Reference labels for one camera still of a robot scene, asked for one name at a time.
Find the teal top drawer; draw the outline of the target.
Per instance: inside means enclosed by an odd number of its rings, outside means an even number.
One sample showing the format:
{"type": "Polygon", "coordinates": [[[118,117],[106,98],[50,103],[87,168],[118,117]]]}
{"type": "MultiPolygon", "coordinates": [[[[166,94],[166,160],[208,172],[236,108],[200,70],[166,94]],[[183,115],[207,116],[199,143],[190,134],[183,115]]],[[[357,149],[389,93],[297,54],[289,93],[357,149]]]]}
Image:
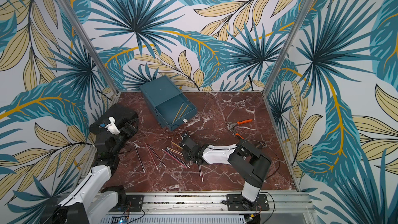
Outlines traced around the teal top drawer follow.
{"type": "Polygon", "coordinates": [[[184,94],[179,94],[156,106],[155,113],[162,128],[174,131],[198,113],[197,107],[184,94]]]}

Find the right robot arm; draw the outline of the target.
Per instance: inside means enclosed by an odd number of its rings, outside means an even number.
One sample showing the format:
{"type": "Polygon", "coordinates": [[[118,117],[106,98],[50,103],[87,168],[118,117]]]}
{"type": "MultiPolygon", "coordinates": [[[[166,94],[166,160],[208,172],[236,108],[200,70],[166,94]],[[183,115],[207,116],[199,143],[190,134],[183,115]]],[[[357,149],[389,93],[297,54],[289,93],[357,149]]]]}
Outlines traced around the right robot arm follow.
{"type": "Polygon", "coordinates": [[[185,133],[179,143],[186,161],[198,165],[226,164],[244,179],[241,198],[244,203],[255,203],[266,181],[272,160],[248,140],[229,146],[200,145],[185,133]]]}

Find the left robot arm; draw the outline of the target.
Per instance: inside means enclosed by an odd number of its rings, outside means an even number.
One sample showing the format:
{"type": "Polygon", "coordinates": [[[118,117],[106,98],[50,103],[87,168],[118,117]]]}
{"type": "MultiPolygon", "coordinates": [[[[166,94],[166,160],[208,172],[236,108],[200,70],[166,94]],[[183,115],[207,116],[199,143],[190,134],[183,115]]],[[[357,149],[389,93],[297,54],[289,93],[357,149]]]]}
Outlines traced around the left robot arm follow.
{"type": "Polygon", "coordinates": [[[85,179],[65,198],[58,197],[48,203],[39,220],[40,224],[97,224],[114,207],[127,203],[122,186],[102,189],[113,176],[119,164],[119,151],[126,141],[138,132],[138,117],[134,115],[119,122],[109,117],[109,124],[97,138],[106,141],[114,138],[115,144],[97,165],[90,169],[85,179]]]}

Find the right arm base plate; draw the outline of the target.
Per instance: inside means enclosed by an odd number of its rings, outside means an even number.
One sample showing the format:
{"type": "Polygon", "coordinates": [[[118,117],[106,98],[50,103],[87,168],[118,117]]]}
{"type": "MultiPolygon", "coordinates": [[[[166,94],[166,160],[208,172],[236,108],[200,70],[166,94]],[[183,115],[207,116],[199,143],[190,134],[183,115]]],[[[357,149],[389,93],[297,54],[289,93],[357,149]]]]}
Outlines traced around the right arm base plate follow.
{"type": "Polygon", "coordinates": [[[254,202],[245,199],[241,194],[228,194],[222,204],[228,211],[269,211],[269,203],[266,194],[259,194],[254,202]]]}

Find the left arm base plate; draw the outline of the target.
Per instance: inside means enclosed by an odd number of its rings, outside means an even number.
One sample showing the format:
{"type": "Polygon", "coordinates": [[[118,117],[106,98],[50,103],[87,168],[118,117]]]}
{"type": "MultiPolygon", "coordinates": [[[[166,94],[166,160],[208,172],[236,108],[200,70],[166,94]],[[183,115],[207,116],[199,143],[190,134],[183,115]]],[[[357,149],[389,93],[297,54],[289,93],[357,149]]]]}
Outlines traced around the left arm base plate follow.
{"type": "Polygon", "coordinates": [[[116,207],[119,212],[140,212],[143,208],[144,196],[143,195],[127,195],[126,202],[116,207]]]}

